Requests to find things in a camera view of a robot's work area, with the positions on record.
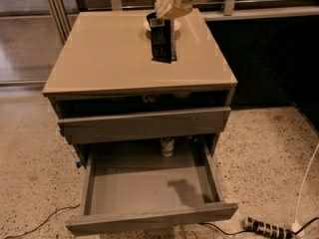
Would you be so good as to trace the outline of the black rxbar chocolate wrapper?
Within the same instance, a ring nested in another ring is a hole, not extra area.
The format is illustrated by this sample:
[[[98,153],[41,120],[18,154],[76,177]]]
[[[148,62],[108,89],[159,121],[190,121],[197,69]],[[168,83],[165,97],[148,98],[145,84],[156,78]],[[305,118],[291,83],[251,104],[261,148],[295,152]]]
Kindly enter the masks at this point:
[[[153,60],[162,63],[171,63],[176,60],[176,52],[173,48],[172,35],[173,20],[157,17],[155,12],[147,15],[147,21],[151,29],[151,43]]]

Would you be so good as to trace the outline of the grey drawer cabinet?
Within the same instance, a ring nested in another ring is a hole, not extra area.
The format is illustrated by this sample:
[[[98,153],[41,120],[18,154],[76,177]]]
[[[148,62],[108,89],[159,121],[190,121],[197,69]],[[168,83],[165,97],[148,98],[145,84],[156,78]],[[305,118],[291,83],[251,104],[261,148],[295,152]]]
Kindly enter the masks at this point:
[[[199,11],[156,62],[144,11],[82,12],[43,90],[58,120],[230,107],[237,80]],[[86,161],[92,143],[71,144]]]

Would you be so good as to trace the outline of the white can in drawer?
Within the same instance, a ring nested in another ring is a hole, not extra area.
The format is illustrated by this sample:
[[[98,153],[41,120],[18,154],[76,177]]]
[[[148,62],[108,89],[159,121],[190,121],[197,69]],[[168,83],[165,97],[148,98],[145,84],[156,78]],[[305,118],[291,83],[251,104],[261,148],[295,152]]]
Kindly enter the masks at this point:
[[[163,157],[171,157],[174,152],[174,138],[164,137],[160,140],[160,154]]]

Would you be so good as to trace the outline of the open grey middle drawer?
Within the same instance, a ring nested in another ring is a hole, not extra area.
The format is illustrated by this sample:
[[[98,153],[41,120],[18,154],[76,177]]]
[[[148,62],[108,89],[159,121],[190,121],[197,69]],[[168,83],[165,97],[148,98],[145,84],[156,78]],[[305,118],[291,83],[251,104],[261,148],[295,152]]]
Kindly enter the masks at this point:
[[[223,200],[203,143],[181,141],[171,157],[155,141],[91,147],[76,236],[227,220],[238,208]]]

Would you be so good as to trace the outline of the white bowl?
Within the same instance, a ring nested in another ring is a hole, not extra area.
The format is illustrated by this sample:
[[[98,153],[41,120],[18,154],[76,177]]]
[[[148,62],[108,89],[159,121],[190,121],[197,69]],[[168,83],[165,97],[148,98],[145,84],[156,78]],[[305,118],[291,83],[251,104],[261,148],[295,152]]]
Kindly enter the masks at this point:
[[[175,33],[180,29],[181,23],[178,20],[146,18],[144,27],[152,38],[168,38],[170,32]]]

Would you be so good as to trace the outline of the blue tape piece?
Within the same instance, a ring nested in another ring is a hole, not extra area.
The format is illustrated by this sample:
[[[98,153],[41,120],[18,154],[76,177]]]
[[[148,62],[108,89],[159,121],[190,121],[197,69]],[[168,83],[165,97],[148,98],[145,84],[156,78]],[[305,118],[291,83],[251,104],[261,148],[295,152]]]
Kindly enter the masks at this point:
[[[76,166],[77,166],[77,168],[80,168],[83,166],[83,163],[81,161],[77,161]]]

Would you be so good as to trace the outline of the black power strip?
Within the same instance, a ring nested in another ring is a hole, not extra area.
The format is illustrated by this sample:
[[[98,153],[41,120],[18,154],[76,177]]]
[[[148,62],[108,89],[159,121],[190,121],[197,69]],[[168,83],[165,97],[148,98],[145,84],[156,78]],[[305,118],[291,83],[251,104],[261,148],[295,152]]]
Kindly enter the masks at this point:
[[[289,229],[257,221],[251,217],[243,220],[243,229],[270,239],[292,239],[294,234]]]

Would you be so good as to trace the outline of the metal railing frame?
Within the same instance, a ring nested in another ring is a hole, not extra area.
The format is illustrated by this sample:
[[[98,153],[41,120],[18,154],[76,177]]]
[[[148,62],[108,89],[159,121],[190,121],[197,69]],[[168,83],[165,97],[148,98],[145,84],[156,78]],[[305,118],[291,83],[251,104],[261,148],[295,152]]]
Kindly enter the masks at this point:
[[[221,0],[196,1],[205,21],[254,20],[319,15],[319,0]],[[149,5],[124,6],[124,0],[110,0],[116,11],[149,8]]]

